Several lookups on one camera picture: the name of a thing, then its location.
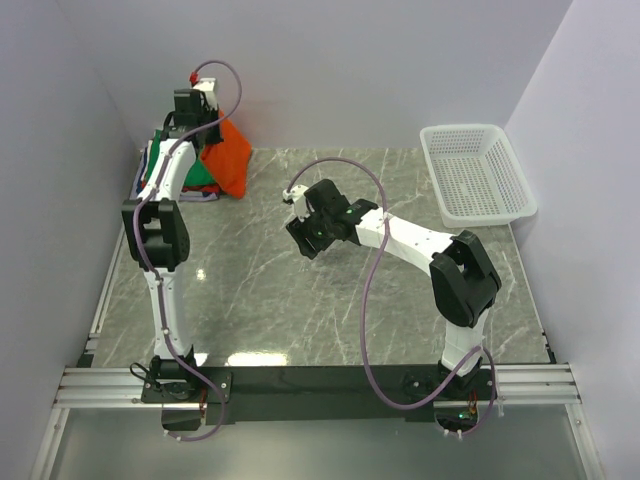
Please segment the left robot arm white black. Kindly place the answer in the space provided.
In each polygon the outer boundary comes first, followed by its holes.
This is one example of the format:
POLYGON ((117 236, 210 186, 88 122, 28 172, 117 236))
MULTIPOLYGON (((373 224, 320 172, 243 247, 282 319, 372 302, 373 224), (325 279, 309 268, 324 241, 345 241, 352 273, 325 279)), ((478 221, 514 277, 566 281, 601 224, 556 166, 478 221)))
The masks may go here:
POLYGON ((122 205, 132 259, 144 272, 151 298, 154 353, 142 369, 145 402, 194 402, 208 397, 195 373, 193 342, 184 323, 183 285, 190 237, 179 209, 189 170, 201 148, 221 139, 219 105, 212 81, 174 91, 174 107, 142 154, 138 192, 122 205))

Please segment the orange t shirt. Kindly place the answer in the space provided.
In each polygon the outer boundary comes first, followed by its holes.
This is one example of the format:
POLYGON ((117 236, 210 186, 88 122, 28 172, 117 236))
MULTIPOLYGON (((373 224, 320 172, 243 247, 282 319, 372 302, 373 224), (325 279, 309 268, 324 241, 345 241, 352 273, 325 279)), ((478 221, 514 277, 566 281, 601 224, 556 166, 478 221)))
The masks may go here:
POLYGON ((219 127, 222 141, 205 146, 200 160, 223 192, 242 199, 252 146, 231 120, 224 120, 219 127))

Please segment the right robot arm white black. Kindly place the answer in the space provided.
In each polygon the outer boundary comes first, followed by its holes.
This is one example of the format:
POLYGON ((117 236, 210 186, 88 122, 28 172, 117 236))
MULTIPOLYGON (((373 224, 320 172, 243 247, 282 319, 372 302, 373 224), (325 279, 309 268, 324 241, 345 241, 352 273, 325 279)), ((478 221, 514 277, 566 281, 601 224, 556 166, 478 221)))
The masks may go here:
POLYGON ((460 399, 479 381, 483 331, 501 279, 479 238, 437 232, 387 213, 376 203, 351 203, 333 181, 283 191, 294 219, 286 230, 300 253, 315 258, 335 241, 377 248, 425 272, 436 307, 446 320, 445 344, 438 364, 444 395, 460 399))

